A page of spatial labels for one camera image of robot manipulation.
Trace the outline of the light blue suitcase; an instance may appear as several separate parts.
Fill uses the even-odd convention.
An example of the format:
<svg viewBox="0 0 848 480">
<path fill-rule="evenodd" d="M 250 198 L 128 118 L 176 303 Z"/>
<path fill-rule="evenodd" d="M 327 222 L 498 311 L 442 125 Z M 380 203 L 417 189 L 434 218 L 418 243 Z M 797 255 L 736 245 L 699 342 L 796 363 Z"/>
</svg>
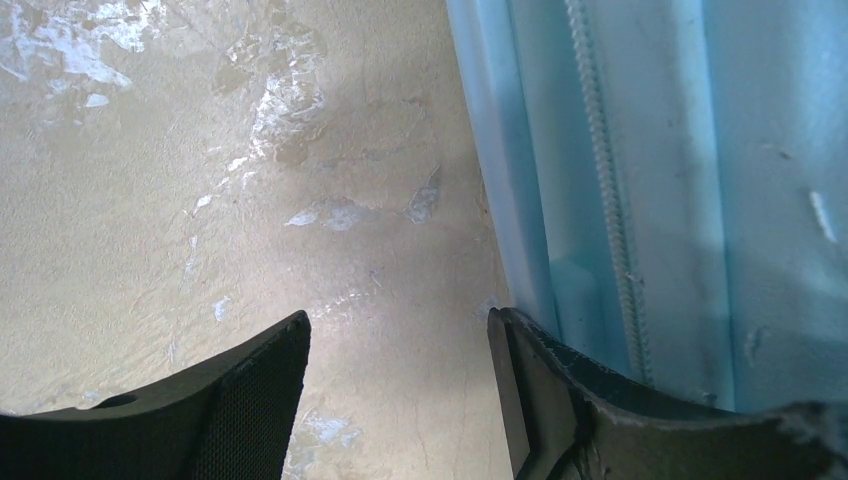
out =
<svg viewBox="0 0 848 480">
<path fill-rule="evenodd" d="M 847 5 L 451 1 L 513 304 L 653 389 L 847 398 Z"/>
</svg>

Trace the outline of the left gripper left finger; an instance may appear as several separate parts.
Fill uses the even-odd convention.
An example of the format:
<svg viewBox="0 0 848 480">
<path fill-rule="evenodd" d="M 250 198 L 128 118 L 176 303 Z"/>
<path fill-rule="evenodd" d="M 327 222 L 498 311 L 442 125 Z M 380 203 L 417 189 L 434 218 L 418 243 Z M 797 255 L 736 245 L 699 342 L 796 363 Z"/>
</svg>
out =
<svg viewBox="0 0 848 480">
<path fill-rule="evenodd" d="M 279 479 L 310 350 L 297 311 L 89 409 L 1 417 L 4 479 Z"/>
</svg>

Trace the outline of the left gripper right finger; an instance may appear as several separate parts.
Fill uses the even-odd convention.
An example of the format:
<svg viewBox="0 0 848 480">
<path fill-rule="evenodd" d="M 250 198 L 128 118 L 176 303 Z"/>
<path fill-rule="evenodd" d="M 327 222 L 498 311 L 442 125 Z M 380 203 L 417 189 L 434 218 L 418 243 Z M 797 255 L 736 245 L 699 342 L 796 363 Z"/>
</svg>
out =
<svg viewBox="0 0 848 480">
<path fill-rule="evenodd" d="M 517 479 L 843 479 L 847 407 L 690 403 L 565 346 L 513 308 L 487 333 Z"/>
</svg>

